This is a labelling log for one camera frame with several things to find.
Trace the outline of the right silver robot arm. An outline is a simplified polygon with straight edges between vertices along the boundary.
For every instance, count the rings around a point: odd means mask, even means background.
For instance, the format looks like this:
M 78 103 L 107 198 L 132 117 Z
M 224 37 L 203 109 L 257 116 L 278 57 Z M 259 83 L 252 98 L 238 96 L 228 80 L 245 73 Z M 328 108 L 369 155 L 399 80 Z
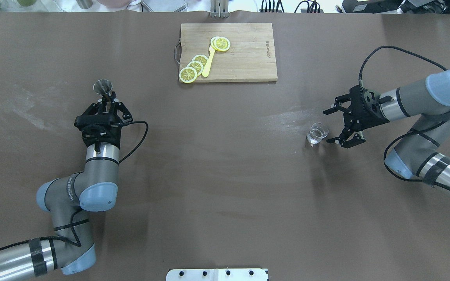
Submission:
M 344 127 L 327 142 L 346 149 L 365 143 L 366 129 L 418 117 L 407 133 L 386 147 L 385 168 L 399 180 L 439 187 L 450 194 L 450 157 L 438 151 L 450 137 L 450 70 L 382 94 L 356 85 L 336 97 L 324 114 L 338 111 L 343 113 Z

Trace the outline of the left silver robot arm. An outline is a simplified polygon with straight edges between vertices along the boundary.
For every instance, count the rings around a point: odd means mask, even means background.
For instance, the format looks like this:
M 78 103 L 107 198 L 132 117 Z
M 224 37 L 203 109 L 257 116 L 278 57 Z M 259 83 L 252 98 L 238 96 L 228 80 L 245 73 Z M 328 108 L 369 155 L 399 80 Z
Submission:
M 61 269 L 65 275 L 96 261 L 90 212 L 116 203 L 120 134 L 131 122 L 126 106 L 110 91 L 75 120 L 87 147 L 84 170 L 43 184 L 36 203 L 52 217 L 54 236 L 33 238 L 0 248 L 0 281 L 26 280 Z

